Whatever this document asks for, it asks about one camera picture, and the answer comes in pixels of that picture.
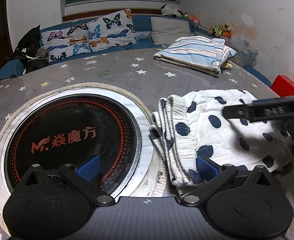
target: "grey pillow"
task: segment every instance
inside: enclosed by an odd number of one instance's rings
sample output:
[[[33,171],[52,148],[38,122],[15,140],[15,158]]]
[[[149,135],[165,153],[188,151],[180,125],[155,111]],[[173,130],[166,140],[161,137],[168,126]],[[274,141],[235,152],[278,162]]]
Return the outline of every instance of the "grey pillow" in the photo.
[[[162,17],[151,17],[151,38],[155,45],[171,45],[180,37],[191,36],[189,23]]]

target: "red box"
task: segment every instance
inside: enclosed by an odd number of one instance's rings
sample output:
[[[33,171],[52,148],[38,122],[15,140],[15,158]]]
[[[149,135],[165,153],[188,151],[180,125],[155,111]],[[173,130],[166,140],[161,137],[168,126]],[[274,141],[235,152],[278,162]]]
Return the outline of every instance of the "red box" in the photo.
[[[271,89],[280,97],[294,96],[294,82],[284,75],[278,75]]]

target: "white wall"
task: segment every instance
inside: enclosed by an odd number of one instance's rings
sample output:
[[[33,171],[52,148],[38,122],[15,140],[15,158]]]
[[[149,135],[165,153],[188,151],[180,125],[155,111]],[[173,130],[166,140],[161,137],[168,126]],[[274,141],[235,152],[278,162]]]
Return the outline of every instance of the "white wall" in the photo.
[[[12,49],[31,28],[61,23],[60,0],[7,0],[7,18]]]
[[[271,82],[279,74],[294,81],[294,0],[177,0],[202,25],[226,23],[258,49],[255,69]]]

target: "folded white cloth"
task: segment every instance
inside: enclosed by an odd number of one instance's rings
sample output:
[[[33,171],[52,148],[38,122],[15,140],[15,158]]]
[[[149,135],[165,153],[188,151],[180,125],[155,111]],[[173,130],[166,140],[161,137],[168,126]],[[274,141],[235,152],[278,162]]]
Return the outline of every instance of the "folded white cloth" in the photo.
[[[265,165],[270,172],[290,162],[290,136],[272,121],[223,118],[223,107],[254,100],[242,90],[193,91],[160,99],[158,112],[152,114],[155,124],[150,134],[174,185],[194,186],[208,180],[201,156],[239,169]]]
[[[235,54],[224,39],[192,36],[178,38],[167,49],[157,52],[154,59],[219,76],[220,66]]]

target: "folded striped blanket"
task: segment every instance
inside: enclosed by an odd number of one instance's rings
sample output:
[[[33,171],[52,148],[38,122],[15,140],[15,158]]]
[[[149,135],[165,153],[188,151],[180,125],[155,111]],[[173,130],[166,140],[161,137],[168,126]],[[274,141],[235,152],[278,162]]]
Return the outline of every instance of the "folded striped blanket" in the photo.
[[[167,49],[157,52],[154,59],[193,68],[218,77],[220,66],[236,51],[224,39],[203,36],[180,37]]]

